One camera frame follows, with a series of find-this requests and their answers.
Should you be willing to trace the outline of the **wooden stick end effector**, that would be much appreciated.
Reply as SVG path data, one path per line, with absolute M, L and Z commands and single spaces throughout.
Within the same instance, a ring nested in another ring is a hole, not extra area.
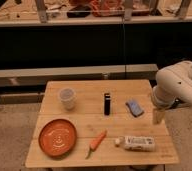
M 153 124 L 157 125 L 162 122 L 165 116 L 165 110 L 164 109 L 157 109 L 155 108 L 153 110 Z

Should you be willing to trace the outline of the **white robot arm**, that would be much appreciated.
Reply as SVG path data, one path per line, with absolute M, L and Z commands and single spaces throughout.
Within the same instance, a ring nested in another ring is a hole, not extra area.
M 153 123 L 160 124 L 176 99 L 192 106 L 192 61 L 181 61 L 157 71 L 152 88 Z

